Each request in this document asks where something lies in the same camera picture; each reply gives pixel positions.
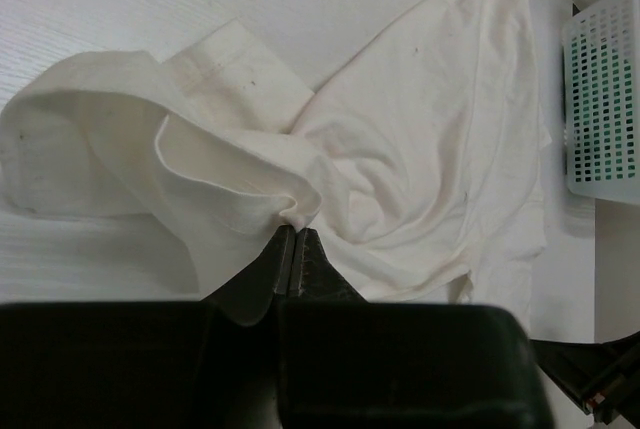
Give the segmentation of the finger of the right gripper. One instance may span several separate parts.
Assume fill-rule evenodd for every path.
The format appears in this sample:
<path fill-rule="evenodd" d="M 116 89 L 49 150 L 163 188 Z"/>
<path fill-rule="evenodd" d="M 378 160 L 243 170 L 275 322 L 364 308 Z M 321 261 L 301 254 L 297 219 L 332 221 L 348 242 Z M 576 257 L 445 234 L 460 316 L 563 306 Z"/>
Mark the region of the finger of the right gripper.
<path fill-rule="evenodd" d="M 639 334 L 605 343 L 534 340 L 542 371 L 597 423 L 639 425 Z"/>

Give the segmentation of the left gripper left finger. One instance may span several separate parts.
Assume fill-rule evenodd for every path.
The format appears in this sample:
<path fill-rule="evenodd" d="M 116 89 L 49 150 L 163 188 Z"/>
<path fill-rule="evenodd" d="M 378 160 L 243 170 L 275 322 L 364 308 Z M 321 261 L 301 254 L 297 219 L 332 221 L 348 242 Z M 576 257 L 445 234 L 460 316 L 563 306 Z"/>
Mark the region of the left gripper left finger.
<path fill-rule="evenodd" d="M 268 314 L 281 279 L 287 281 L 293 258 L 293 228 L 280 226 L 261 253 L 207 296 L 210 327 L 254 327 Z"/>

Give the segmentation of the white t shirt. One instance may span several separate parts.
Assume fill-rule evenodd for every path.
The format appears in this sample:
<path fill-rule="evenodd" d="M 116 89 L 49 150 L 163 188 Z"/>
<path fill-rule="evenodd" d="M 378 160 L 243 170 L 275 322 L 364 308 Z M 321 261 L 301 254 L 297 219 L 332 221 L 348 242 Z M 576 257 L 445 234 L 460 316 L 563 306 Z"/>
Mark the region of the white t shirt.
<path fill-rule="evenodd" d="M 529 0 L 423 0 L 318 91 L 236 22 L 82 53 L 2 111 L 1 296 L 202 298 L 287 224 L 369 300 L 526 313 L 548 138 Z"/>

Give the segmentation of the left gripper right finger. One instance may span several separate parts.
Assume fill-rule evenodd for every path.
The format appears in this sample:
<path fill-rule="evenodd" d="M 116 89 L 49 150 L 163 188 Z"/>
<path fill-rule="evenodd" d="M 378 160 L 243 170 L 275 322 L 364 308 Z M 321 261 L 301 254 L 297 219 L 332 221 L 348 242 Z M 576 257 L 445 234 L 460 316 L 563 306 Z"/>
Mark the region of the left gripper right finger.
<path fill-rule="evenodd" d="M 314 229 L 303 229 L 296 235 L 294 297 L 313 301 L 365 302 L 331 265 Z"/>

